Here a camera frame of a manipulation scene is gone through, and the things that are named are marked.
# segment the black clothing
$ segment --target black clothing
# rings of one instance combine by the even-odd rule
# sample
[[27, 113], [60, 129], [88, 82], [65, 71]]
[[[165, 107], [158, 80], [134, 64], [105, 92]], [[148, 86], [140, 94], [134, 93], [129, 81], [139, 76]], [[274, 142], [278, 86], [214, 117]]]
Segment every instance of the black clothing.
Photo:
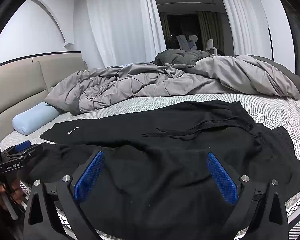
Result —
[[75, 146], [42, 144], [46, 154], [29, 183], [73, 173], [96, 147], [105, 153], [104, 170], [81, 208], [96, 229], [124, 239], [215, 236], [232, 206], [206, 168], [209, 152], [253, 181], [277, 179], [285, 200], [300, 191], [300, 161], [287, 131], [255, 123], [240, 102], [188, 101], [74, 120], [41, 138]]

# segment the white mattress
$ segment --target white mattress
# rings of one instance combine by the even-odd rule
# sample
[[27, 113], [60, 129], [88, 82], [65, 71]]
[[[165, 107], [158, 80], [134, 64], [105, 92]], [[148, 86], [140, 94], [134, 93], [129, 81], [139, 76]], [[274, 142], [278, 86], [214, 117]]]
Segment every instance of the white mattress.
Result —
[[[80, 114], [77, 116], [71, 116], [70, 113], [59, 115], [52, 122], [49, 122], [28, 136], [14, 131], [2, 140], [1, 148], [4, 150], [26, 140], [31, 141], [32, 144], [48, 142], [40, 139], [40, 135], [52, 128], [53, 124], [59, 122], [75, 119], [103, 118], [117, 114], [153, 110], [188, 100], [203, 102], [215, 99], [226, 102], [240, 101], [255, 122], [263, 123], [270, 129], [283, 126], [291, 136], [296, 157], [300, 160], [300, 99], [296, 101], [291, 98], [243, 94], [204, 94], [160, 98], [131, 98], [91, 113]], [[286, 202], [288, 215], [292, 215], [299, 206], [300, 192]]]

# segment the gray comforter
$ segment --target gray comforter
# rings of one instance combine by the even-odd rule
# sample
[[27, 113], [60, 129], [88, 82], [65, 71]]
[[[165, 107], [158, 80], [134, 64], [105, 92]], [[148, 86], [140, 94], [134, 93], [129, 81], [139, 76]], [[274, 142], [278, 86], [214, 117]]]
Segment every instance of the gray comforter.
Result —
[[290, 74], [251, 56], [209, 56], [206, 52], [192, 53], [188, 58], [176, 53], [159, 55], [161, 59], [157, 56], [154, 63], [164, 65], [137, 63], [75, 72], [56, 85], [45, 102], [81, 114], [131, 97], [214, 93], [300, 97]]

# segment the metal screw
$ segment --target metal screw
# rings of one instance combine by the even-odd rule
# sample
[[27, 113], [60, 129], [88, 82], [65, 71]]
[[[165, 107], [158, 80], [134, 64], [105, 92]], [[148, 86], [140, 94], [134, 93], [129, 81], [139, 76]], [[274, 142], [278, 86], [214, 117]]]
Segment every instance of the metal screw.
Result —
[[242, 175], [241, 176], [242, 181], [244, 182], [248, 182], [250, 180], [250, 178], [247, 175]]
[[271, 180], [271, 183], [272, 183], [274, 186], [278, 186], [278, 185], [279, 185], [279, 182], [278, 182], [276, 179]]
[[71, 179], [71, 177], [70, 177], [69, 175], [63, 176], [63, 178], [62, 178], [62, 180], [63, 180], [64, 182], [67, 182], [67, 181], [69, 181], [70, 179]]
[[37, 179], [33, 184], [34, 184], [35, 186], [39, 186], [40, 183], [41, 183], [41, 181], [40, 181], [39, 179]]

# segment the upholstered headboard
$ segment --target upholstered headboard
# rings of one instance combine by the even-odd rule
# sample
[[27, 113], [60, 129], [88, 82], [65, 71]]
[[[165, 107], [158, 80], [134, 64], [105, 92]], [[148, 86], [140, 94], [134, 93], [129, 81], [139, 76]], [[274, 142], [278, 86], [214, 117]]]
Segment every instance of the upholstered headboard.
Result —
[[86, 68], [80, 52], [34, 56], [0, 65], [0, 141], [13, 132], [15, 115], [42, 102], [61, 80]]

